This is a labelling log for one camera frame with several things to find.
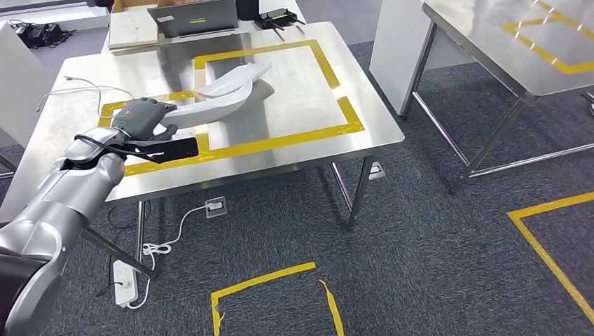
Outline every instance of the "tabletop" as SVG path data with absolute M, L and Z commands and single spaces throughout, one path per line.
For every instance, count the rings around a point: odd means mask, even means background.
M 303 17 L 303 14 L 301 13 L 301 9 L 299 8 L 299 5 L 297 5 L 296 0 L 260 0 L 259 6 L 260 6 L 259 13 L 273 11 L 278 8 L 286 8 L 286 9 L 290 10 L 291 12 L 297 14 L 297 17 L 299 18 L 299 20 L 302 20 L 305 22 L 305 18 Z M 227 36 L 227 35 L 231 35 L 231 34 L 242 34 L 242 33 L 256 32 L 259 30 L 261 30 L 260 27 L 256 26 L 254 21 L 238 20 L 237 28 L 231 29 L 231 30 L 212 31 L 212 32 L 209 32 L 206 34 L 193 34 L 193 35 L 179 36 L 179 37 L 173 37 L 173 38 L 165 38 L 163 33 L 159 33 L 159 35 L 158 35 L 159 42 L 158 43 L 159 44 L 168 44 L 168 43 L 179 43 L 179 42 L 191 41 L 191 40 L 212 39 L 214 37 Z M 111 32 L 109 32 L 105 38 L 105 42 L 103 43 L 102 53 L 120 53 L 121 50 L 119 50 L 119 49 L 109 50 L 108 45 L 109 45 L 109 34 L 110 33 Z
M 423 11 L 525 101 L 594 86 L 591 0 L 426 0 Z
M 210 188 L 330 162 L 384 153 L 404 140 L 392 115 L 330 22 L 255 31 L 67 59 L 54 90 L 75 76 L 178 105 L 201 99 L 195 91 L 237 65 L 272 64 L 248 101 L 223 120 L 181 129 L 198 140 L 200 154 L 157 165 L 131 158 L 108 205 Z M 102 115 L 117 113 L 125 93 L 105 90 Z M 10 221 L 32 198 L 52 164 L 76 134 L 109 125 L 97 115 L 97 91 L 51 96 L 0 207 Z

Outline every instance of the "laptop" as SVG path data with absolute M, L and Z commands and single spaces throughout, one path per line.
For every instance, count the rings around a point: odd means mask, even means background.
M 167 38 L 237 28 L 235 0 L 202 0 L 183 5 L 149 8 Z

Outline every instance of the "metal table frame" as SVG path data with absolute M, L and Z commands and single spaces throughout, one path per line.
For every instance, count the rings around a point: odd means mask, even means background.
M 332 163 L 330 168 L 332 169 L 332 173 L 336 178 L 336 183 L 338 183 L 338 187 L 340 189 L 340 193 L 342 194 L 347 208 L 349 210 L 349 220 L 347 222 L 347 228 L 351 228 L 359 214 L 361 213 L 361 204 L 363 203 L 363 199 L 365 197 L 365 192 L 367 189 L 367 185 L 369 184 L 370 174 L 371 174 L 371 167 L 373 166 L 374 156 L 366 156 L 363 159 L 363 164 L 361 166 L 361 173 L 359 175 L 359 182 L 357 184 L 357 191 L 355 192 L 354 201 L 351 201 L 351 197 L 347 190 L 347 187 L 344 183 L 342 176 L 340 175 L 340 171 L 336 166 L 336 163 Z M 154 279 L 156 277 L 156 272 L 147 266 L 142 264 L 142 245 L 144 243 L 144 214 L 145 214 L 145 203 L 143 201 L 138 202 L 138 225 L 137 225 L 137 240 L 136 240 L 136 251 L 134 257 L 130 254 L 126 253 L 124 250 L 119 248 L 117 245 L 106 239 L 105 237 L 101 236 L 100 233 L 94 231 L 90 227 L 86 228 L 83 231 L 83 237 L 87 239 L 89 242 L 93 243 L 95 246 L 103 249 L 107 253 L 111 254 L 116 260 L 122 260 L 124 263 L 129 264 L 133 268 L 135 268 L 138 272 L 146 275 L 149 279 Z
M 437 127 L 437 129 L 439 130 L 442 137 L 448 142 L 448 145 L 450 145 L 450 147 L 454 150 L 454 153 L 456 153 L 456 156 L 464 164 L 465 168 L 462 171 L 462 173 L 460 174 L 460 176 L 456 179 L 456 181 L 451 186 L 449 186 L 449 191 L 451 193 L 457 193 L 460 190 L 460 188 L 462 187 L 462 185 L 464 183 L 466 183 L 466 181 L 468 181 L 468 179 L 471 179 L 473 177 L 479 177 L 479 176 L 488 175 L 488 174 L 492 174 L 492 173 L 496 173 L 496 172 L 501 172 L 501 171 L 504 171 L 504 170 L 507 170 L 510 168 L 520 167 L 523 165 L 528 165 L 530 163 L 540 162 L 540 161 L 544 161 L 544 160 L 548 160 L 548 159 L 552 159 L 552 158 L 558 158 L 561 156 L 569 155 L 572 153 L 578 153 L 578 152 L 582 152 L 582 151 L 586 151 L 588 149 L 594 148 L 594 143 L 590 143 L 587 145 L 578 146 L 578 147 L 570 148 L 570 149 L 566 149 L 566 150 L 561 150 L 561 151 L 554 152 L 554 153 L 544 154 L 544 155 L 540 155 L 537 157 L 531 157 L 528 159 L 519 160 L 519 161 L 515 161 L 512 163 L 508 163 L 508 164 L 501 164 L 496 167 L 479 169 L 481 163 L 483 163 L 483 161 L 487 157 L 487 155 L 491 152 L 491 150 L 495 147 L 495 145 L 499 142 L 499 140 L 507 133 L 509 128 L 513 125 L 514 121 L 516 121 L 516 118 L 518 117 L 520 111 L 522 110 L 522 107 L 524 107 L 524 105 L 527 103 L 533 102 L 534 100 L 536 100 L 537 97 L 532 96 L 529 92 L 526 92 L 526 91 L 524 91 L 523 94 L 518 94 L 517 92 L 515 92 L 516 90 L 514 90 L 514 88 L 518 87 L 517 85 L 506 85 L 506 87 L 508 89 L 510 88 L 510 90 L 516 96 L 518 96 L 518 100 L 504 114 L 504 117 L 503 117 L 502 121 L 500 122 L 500 124 L 497 126 L 497 128 L 495 128 L 495 131 L 489 136 L 488 140 L 485 142 L 485 144 L 479 150 L 479 152 L 475 155 L 475 157 L 472 160 L 468 160 L 466 155 L 460 150 L 460 148 L 454 142 L 454 140 L 452 139 L 452 137 L 450 136 L 448 131 L 442 126 L 442 124 L 439 122 L 439 120 L 437 119 L 437 117 L 435 116 L 433 111 L 431 111 L 431 109 L 427 106 L 427 103 L 425 103 L 425 101 L 423 100 L 423 98 L 421 98 L 421 96 L 419 95 L 419 92 L 417 91 L 419 88 L 419 84 L 421 81 L 421 77 L 423 75 L 425 65 L 427 64 L 427 60 L 429 58 L 429 53 L 431 51 L 431 46 L 433 45 L 437 29 L 440 29 L 438 24 L 435 21 L 431 21 L 431 26 L 429 28 L 429 31 L 427 32 L 427 36 L 425 37 L 421 56 L 419 57 L 419 60 L 415 66 L 415 70 L 413 73 L 413 79 L 412 79 L 410 86 L 408 88 L 408 91 L 406 93 L 406 98 L 405 98 L 405 101 L 404 101 L 402 109 L 401 109 L 401 111 L 402 111 L 401 117 L 403 117 L 404 119 L 408 118 L 408 114 L 409 114 L 410 108 L 413 104 L 413 100 L 416 101 L 421 106 L 421 109 L 425 112 L 425 114 L 427 114 L 427 116 L 429 117 L 431 122 L 435 125 L 435 127 Z M 454 42 L 460 44 L 463 47 L 467 47 L 467 45 L 460 43 L 458 40 L 456 40 L 456 38 L 454 38 L 454 36 L 456 36 L 455 31 L 454 32 L 444 31 L 444 32 Z M 504 83 L 504 84 L 509 83 L 509 80 L 510 80 L 509 75 L 504 73 L 501 68 L 499 68 L 497 66 L 496 69 L 492 69 L 492 67 L 489 66 L 489 64 L 492 63 L 492 61 L 482 62 L 487 57 L 486 55 L 481 55 L 480 57 L 476 57 L 475 55 L 473 55 L 473 57 L 475 57 L 475 59 L 478 61 L 478 63 L 481 64 L 483 67 L 485 67 L 487 70 L 489 70 L 490 73 L 492 73 L 493 76 L 495 76 L 495 78 L 497 78 L 497 80 L 499 80 L 501 83 Z

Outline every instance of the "black cable bundle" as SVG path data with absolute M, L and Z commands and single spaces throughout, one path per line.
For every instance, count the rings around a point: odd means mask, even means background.
M 55 48 L 75 32 L 74 30 L 61 30 L 60 26 L 55 23 L 34 24 L 21 20 L 11 20 L 9 23 L 21 41 L 30 49 Z

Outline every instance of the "floor socket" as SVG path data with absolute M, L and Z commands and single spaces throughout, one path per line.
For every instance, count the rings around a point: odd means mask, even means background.
M 386 172 L 379 162 L 374 162 L 371 165 L 371 173 L 369 174 L 369 181 L 386 177 Z
M 205 202 L 206 218 L 214 218 L 227 214 L 227 200 L 225 197 L 209 199 Z

